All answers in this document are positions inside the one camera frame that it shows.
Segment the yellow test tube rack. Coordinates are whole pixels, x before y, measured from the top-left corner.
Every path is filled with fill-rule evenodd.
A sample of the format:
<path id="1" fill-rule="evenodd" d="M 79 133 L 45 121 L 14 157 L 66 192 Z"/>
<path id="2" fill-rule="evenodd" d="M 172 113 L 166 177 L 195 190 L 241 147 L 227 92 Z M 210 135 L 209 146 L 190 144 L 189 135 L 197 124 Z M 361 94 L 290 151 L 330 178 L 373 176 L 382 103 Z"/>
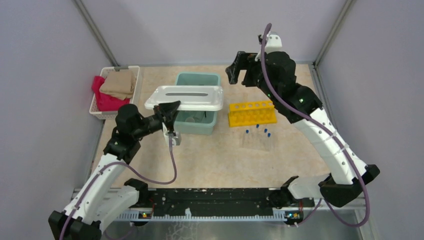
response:
<path id="1" fill-rule="evenodd" d="M 272 101 L 239 102 L 229 105 L 230 128 L 253 125 L 276 124 L 278 122 Z"/>

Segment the pink cloth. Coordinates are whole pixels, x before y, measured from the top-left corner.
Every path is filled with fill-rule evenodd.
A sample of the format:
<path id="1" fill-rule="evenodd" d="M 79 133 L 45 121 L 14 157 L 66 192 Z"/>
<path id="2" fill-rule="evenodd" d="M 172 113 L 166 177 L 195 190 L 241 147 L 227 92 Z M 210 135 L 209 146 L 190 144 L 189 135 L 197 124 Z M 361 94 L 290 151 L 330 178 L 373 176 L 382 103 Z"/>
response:
<path id="1" fill-rule="evenodd" d="M 101 112 L 118 111 L 120 107 L 130 103 L 129 98 L 118 99 L 111 95 L 100 92 L 100 87 L 104 84 L 105 78 L 101 76 L 95 76 L 91 85 L 91 89 L 94 92 L 94 98 L 96 100 L 96 106 Z"/>

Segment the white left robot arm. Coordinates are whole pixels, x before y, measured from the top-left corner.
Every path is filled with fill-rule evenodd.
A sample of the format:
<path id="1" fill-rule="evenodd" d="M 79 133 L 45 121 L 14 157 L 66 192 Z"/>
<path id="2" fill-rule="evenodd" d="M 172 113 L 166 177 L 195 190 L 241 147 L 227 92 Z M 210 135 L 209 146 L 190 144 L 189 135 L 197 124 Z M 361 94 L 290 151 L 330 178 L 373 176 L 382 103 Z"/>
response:
<path id="1" fill-rule="evenodd" d="M 117 111 L 116 127 L 103 155 L 76 197 L 62 210 L 53 211 L 48 224 L 56 240 L 99 240 L 115 219 L 131 206 L 149 203 L 149 183 L 169 185 L 169 181 L 149 179 L 130 166 L 141 140 L 157 131 L 168 139 L 168 149 L 177 144 L 174 123 L 181 101 L 160 103 L 144 117 L 136 105 L 125 104 Z"/>

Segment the white perforated plastic basket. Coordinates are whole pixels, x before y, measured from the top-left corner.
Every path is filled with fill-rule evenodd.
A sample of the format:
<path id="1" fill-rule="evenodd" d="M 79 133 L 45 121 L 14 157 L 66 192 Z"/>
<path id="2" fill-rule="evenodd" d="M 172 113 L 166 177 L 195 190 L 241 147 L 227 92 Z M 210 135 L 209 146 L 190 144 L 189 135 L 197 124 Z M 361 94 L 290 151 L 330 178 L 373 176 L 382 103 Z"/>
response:
<path id="1" fill-rule="evenodd" d="M 104 67 L 99 76 L 106 79 L 111 73 L 122 72 L 122 71 L 130 71 L 135 77 L 135 89 L 131 98 L 129 99 L 130 104 L 137 105 L 140 98 L 140 93 L 142 89 L 142 70 L 139 66 L 130 65 L 130 66 L 118 66 L 118 67 Z M 89 113 L 100 120 L 113 119 L 118 114 L 118 110 L 99 110 L 98 101 L 96 96 L 94 95 L 91 101 Z"/>

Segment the white plastic tray lid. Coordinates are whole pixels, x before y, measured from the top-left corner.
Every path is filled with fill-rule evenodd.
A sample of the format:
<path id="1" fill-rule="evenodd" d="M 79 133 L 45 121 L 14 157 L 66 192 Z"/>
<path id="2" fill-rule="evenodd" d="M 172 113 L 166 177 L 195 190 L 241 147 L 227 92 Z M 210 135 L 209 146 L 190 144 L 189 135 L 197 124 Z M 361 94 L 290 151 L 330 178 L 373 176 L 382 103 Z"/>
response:
<path id="1" fill-rule="evenodd" d="M 218 85 L 162 85 L 144 103 L 146 109 L 180 101 L 179 111 L 217 112 L 223 108 L 224 90 Z"/>

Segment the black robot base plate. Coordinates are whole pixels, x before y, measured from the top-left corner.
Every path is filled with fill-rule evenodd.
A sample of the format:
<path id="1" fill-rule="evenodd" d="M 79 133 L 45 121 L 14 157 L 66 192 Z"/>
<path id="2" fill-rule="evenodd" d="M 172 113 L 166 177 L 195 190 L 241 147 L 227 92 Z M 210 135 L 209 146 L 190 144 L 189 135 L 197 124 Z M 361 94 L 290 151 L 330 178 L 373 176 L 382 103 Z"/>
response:
<path id="1" fill-rule="evenodd" d="M 289 198 L 279 188 L 156 188 L 131 208 L 142 218 L 271 217 L 275 210 L 315 207 L 311 198 Z"/>

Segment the small clear glass dish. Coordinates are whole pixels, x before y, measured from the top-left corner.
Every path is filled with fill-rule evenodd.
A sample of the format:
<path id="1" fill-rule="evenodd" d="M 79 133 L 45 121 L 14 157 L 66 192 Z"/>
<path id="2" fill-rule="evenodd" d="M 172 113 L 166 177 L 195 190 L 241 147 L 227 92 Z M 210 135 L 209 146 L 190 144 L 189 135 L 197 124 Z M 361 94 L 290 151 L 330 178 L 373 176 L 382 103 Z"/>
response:
<path id="1" fill-rule="evenodd" d="M 194 115 L 189 115 L 186 119 L 185 119 L 186 123 L 195 123 L 196 119 Z"/>

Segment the teal plastic bin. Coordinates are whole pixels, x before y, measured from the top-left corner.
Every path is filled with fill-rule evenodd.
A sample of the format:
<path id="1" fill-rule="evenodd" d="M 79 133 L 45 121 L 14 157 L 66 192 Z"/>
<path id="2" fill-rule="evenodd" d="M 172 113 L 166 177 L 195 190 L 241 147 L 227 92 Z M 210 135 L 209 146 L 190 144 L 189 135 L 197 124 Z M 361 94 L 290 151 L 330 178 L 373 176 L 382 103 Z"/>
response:
<path id="1" fill-rule="evenodd" d="M 180 72 L 175 80 L 177 86 L 220 86 L 221 77 L 210 72 Z M 206 111 L 202 122 L 189 123 L 185 119 L 198 111 L 180 111 L 176 117 L 175 130 L 182 134 L 211 135 L 217 123 L 216 111 Z"/>

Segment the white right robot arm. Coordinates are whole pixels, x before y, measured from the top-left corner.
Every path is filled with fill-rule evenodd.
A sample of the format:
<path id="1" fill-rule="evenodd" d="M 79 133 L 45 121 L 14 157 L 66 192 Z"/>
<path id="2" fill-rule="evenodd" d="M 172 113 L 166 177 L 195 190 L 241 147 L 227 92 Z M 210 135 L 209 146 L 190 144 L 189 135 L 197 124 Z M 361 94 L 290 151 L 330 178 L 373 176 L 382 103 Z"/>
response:
<path id="1" fill-rule="evenodd" d="M 267 53 L 260 60 L 256 53 L 239 51 L 225 70 L 229 83 L 259 88 L 274 108 L 296 127 L 316 149 L 329 173 L 315 177 L 293 176 L 282 187 L 281 199 L 295 206 L 304 198 L 319 198 L 335 207 L 343 207 L 360 195 L 369 199 L 367 184 L 379 174 L 374 164 L 366 164 L 351 150 L 332 125 L 315 92 L 297 83 L 296 63 L 283 51 Z"/>

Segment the beige cloth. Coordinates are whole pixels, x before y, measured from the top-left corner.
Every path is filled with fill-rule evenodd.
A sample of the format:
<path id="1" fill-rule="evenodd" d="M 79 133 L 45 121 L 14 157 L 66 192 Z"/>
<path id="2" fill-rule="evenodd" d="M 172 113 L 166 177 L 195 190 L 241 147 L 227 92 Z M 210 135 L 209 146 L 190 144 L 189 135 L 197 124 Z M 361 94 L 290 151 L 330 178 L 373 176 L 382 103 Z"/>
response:
<path id="1" fill-rule="evenodd" d="M 120 100 L 131 99 L 135 91 L 136 81 L 135 75 L 130 70 L 111 72 L 99 91 Z"/>

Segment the clear glass beaker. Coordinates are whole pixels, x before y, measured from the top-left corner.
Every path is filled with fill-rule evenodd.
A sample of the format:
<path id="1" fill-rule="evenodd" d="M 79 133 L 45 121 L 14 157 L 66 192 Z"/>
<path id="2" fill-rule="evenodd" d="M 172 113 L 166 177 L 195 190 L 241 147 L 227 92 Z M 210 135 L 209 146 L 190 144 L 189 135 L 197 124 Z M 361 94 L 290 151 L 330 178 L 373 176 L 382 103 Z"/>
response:
<path id="1" fill-rule="evenodd" d="M 194 114 L 193 119 L 195 120 L 196 123 L 201 123 L 206 116 L 207 116 L 206 111 L 197 111 Z"/>

